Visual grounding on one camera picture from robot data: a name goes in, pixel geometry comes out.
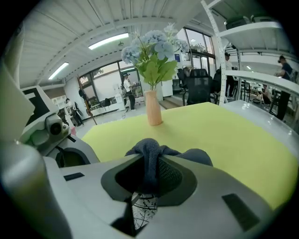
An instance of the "gray cloth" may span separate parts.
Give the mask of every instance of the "gray cloth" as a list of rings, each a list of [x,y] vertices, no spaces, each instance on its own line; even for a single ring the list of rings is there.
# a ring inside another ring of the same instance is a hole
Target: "gray cloth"
[[[207,153],[198,148],[192,148],[184,153],[171,149],[166,145],[160,146],[154,139],[143,139],[139,141],[131,150],[126,153],[126,156],[133,154],[142,154],[144,157],[144,178],[143,188],[156,188],[156,168],[159,155],[171,155],[179,158],[187,159],[193,162],[202,163],[213,166],[210,157]]]

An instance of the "yellow-green tablecloth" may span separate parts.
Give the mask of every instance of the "yellow-green tablecloth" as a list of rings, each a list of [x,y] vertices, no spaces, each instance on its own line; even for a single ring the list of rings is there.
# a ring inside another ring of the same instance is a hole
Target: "yellow-green tablecloth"
[[[101,162],[123,157],[144,138],[180,152],[200,148],[214,167],[247,185],[273,209],[291,196],[297,160],[262,128],[211,103],[165,110],[162,118],[163,124],[155,127],[148,124],[146,115],[94,126],[83,141]]]

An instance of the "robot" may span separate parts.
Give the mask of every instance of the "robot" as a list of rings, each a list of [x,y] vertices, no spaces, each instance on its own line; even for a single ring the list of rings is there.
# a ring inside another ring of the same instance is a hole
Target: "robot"
[[[148,193],[141,187],[147,173],[143,155],[100,162],[89,145],[70,134],[39,86],[22,92],[34,111],[19,140],[0,144],[0,181],[43,237],[251,238],[270,221],[269,205],[229,174],[161,155],[158,185],[151,192],[156,212],[137,230],[134,194]]]

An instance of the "flower vase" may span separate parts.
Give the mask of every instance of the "flower vase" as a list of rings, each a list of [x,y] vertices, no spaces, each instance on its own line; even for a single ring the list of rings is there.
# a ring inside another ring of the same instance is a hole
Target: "flower vase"
[[[152,126],[160,125],[162,123],[162,116],[161,108],[157,100],[157,91],[146,91],[145,98],[146,114],[149,124]]]

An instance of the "white desk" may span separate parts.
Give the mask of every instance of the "white desk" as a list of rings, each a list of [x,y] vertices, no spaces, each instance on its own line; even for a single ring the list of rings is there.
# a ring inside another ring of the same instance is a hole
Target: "white desk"
[[[226,103],[223,107],[241,115],[272,134],[274,138],[290,150],[299,162],[299,135],[284,122],[255,105],[242,100]]]

